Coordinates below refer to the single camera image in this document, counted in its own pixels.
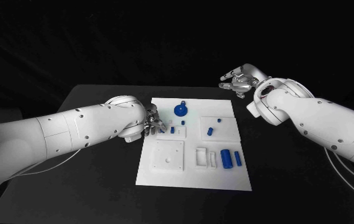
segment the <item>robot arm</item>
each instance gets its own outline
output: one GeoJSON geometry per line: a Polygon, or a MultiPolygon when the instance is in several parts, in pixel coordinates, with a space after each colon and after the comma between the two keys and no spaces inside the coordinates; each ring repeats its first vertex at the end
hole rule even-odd
{"type": "Polygon", "coordinates": [[[145,108],[132,96],[105,104],[0,124],[0,183],[31,165],[118,136],[137,140],[144,131],[164,131],[155,105],[145,108]]]}
{"type": "Polygon", "coordinates": [[[290,118],[300,134],[354,162],[354,111],[314,98],[294,80],[265,77],[252,65],[244,66],[220,77],[222,81],[233,78],[232,83],[219,83],[219,87],[232,89],[241,98],[254,87],[254,101],[246,106],[252,116],[261,116],[275,126],[290,118]],[[236,78],[241,70],[242,79],[236,78]]]}

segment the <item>blue object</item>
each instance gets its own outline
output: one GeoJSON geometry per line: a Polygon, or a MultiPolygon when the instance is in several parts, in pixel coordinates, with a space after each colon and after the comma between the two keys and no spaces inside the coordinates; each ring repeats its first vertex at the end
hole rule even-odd
{"type": "Polygon", "coordinates": [[[186,115],[187,109],[186,109],[186,102],[181,101],[180,105],[174,106],[174,114],[181,117],[186,115]]]}
{"type": "Polygon", "coordinates": [[[212,128],[207,128],[207,136],[212,134],[212,128]]]}
{"type": "Polygon", "coordinates": [[[229,150],[223,149],[220,150],[220,159],[222,159],[222,166],[223,169],[231,169],[232,168],[232,161],[231,161],[231,154],[229,154],[229,150]]]}
{"type": "Polygon", "coordinates": [[[241,158],[239,158],[238,151],[233,152],[233,156],[235,156],[236,166],[241,166],[241,158]]]}

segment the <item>white cable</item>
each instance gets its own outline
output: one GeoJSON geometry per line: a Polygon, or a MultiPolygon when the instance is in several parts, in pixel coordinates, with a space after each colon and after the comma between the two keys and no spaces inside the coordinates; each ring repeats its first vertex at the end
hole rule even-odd
{"type": "Polygon", "coordinates": [[[348,168],[346,165],[343,164],[343,162],[342,162],[340,158],[337,157],[337,155],[333,154],[333,156],[336,157],[336,159],[337,159],[337,161],[339,161],[342,167],[343,167],[343,168],[346,169],[346,171],[354,175],[354,172],[349,170],[349,168],[348,168]]]}
{"type": "Polygon", "coordinates": [[[332,165],[332,167],[333,167],[333,169],[335,169],[337,175],[340,176],[340,178],[342,178],[342,180],[345,181],[346,185],[348,185],[348,186],[351,187],[351,189],[354,190],[352,185],[348,183],[348,181],[346,181],[345,178],[342,177],[342,175],[340,175],[337,169],[336,169],[335,166],[333,166],[333,163],[332,163],[332,160],[330,160],[330,158],[329,158],[327,152],[326,152],[326,157],[327,157],[329,163],[330,163],[330,165],[332,165]]]}
{"type": "Polygon", "coordinates": [[[30,175],[30,174],[38,174],[38,173],[43,173],[43,172],[46,172],[47,170],[50,170],[50,169],[53,169],[54,167],[57,167],[59,165],[62,165],[75,155],[76,155],[76,153],[79,152],[79,150],[73,153],[73,155],[63,161],[63,162],[60,162],[57,165],[54,165],[51,168],[49,168],[49,169],[46,169],[46,170],[41,170],[41,171],[38,171],[38,172],[33,172],[33,173],[28,173],[28,174],[20,174],[20,175],[17,175],[17,176],[21,176],[21,175],[30,175]]]}

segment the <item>robotic hand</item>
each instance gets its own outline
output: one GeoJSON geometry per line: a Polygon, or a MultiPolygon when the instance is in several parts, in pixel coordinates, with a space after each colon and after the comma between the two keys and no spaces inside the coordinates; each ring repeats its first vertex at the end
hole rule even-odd
{"type": "Polygon", "coordinates": [[[157,107],[144,108],[132,96],[116,96],[105,104],[0,124],[0,183],[44,160],[118,136],[131,142],[166,131],[157,107]]]}
{"type": "Polygon", "coordinates": [[[354,111],[313,97],[304,86],[291,79],[271,78],[244,64],[228,72],[219,88],[231,89],[239,98],[254,87],[254,101],[246,109],[272,125],[291,119],[300,134],[354,162],[354,111]]]}

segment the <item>black table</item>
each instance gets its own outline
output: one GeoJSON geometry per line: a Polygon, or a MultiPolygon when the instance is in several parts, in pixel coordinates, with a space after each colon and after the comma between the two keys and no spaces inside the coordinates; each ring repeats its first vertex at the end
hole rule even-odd
{"type": "MultiPolygon", "coordinates": [[[[232,102],[252,192],[135,186],[142,138],[114,138],[79,151],[44,173],[18,176],[0,199],[0,223],[349,223],[354,192],[323,149],[285,121],[254,118],[233,92],[205,87],[77,85],[57,112],[132,95],[232,102]]],[[[38,171],[72,153],[44,161],[38,171]]]]}

